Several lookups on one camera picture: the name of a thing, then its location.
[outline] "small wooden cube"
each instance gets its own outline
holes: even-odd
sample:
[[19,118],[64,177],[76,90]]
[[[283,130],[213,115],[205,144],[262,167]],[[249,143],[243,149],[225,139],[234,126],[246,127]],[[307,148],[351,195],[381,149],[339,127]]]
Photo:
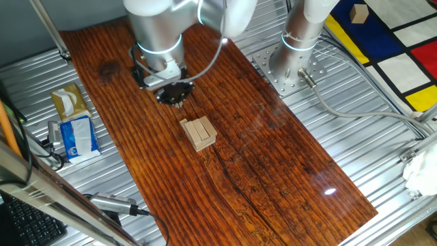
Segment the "small wooden cube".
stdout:
[[192,122],[183,119],[179,123],[196,152],[216,142],[217,132],[206,116]]
[[350,21],[354,24],[363,24],[369,16],[366,4],[355,4],[350,11]]

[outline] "wooden table surface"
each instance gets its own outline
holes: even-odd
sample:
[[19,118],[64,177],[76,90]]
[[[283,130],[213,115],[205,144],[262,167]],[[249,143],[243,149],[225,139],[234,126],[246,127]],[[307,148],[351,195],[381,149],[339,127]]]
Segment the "wooden table surface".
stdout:
[[[377,214],[232,42],[176,109],[131,77],[127,19],[61,34],[170,245],[337,245]],[[200,25],[184,33],[188,75],[218,42]],[[196,153],[179,121],[204,115],[218,135]]]

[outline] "red square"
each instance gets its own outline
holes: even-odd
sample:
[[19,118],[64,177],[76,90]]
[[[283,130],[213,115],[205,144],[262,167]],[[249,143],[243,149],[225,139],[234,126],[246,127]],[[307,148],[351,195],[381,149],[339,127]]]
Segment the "red square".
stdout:
[[437,79],[437,41],[415,48],[411,53]]

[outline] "blue and white box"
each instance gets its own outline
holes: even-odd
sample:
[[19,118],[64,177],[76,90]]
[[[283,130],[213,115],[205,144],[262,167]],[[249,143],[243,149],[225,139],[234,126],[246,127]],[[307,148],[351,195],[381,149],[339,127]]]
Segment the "blue and white box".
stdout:
[[94,125],[88,116],[61,124],[67,159],[73,164],[100,156]]

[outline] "cardboard box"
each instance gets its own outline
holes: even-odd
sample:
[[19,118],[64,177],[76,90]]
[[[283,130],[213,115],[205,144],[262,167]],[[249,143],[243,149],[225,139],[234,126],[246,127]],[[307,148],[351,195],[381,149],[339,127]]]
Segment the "cardboard box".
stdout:
[[369,16],[366,4],[355,4],[350,11],[350,21],[354,24],[363,24]]
[[52,100],[62,122],[77,119],[82,116],[91,117],[91,111],[88,109],[79,87],[75,84],[69,84],[62,89],[50,93]]
[[60,128],[69,162],[77,164],[101,155],[96,132],[88,116],[63,123]]

